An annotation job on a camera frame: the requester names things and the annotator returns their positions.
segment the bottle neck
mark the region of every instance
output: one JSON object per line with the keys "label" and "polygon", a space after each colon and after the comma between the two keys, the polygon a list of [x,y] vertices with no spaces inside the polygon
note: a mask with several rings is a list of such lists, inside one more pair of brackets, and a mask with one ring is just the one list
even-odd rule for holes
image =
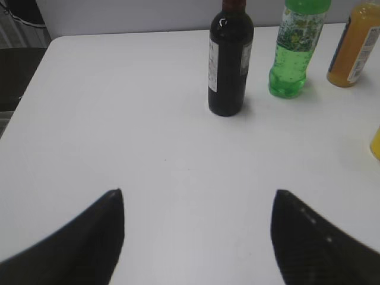
{"label": "bottle neck", "polygon": [[223,11],[232,13],[244,13],[246,0],[223,0]]}

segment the green soda bottle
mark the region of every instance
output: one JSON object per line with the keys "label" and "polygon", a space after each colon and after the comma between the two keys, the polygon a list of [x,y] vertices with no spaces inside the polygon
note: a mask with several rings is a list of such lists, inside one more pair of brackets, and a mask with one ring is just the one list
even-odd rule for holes
{"label": "green soda bottle", "polygon": [[331,0],[286,0],[278,31],[269,90],[281,98],[294,98],[306,81]]}

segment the wine bottle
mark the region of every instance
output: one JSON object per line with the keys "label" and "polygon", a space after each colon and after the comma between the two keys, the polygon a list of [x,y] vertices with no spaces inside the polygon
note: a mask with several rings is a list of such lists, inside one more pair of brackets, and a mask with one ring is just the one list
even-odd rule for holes
{"label": "wine bottle", "polygon": [[237,114],[244,101],[254,25],[246,0],[223,0],[211,23],[208,61],[208,105],[220,116]]}

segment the orange bottle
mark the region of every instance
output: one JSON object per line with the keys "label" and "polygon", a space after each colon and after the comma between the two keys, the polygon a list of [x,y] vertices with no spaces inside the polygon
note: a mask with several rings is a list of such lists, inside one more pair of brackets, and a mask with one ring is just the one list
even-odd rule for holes
{"label": "orange bottle", "polygon": [[373,155],[380,160],[380,128],[370,144],[370,150]]}
{"label": "orange bottle", "polygon": [[380,35],[380,0],[366,0],[353,8],[328,70],[334,85],[356,83]]}

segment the table surface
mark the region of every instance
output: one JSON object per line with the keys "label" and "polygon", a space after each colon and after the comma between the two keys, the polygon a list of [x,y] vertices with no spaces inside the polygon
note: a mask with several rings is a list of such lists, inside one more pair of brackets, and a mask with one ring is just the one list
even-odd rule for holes
{"label": "table surface", "polygon": [[356,86],[331,85],[343,27],[324,27],[294,100],[269,94],[278,28],[257,28],[232,118],[207,107],[208,31],[53,41],[0,140],[0,259],[118,187],[113,285],[283,284],[270,240],[279,188],[380,251],[380,47]]}

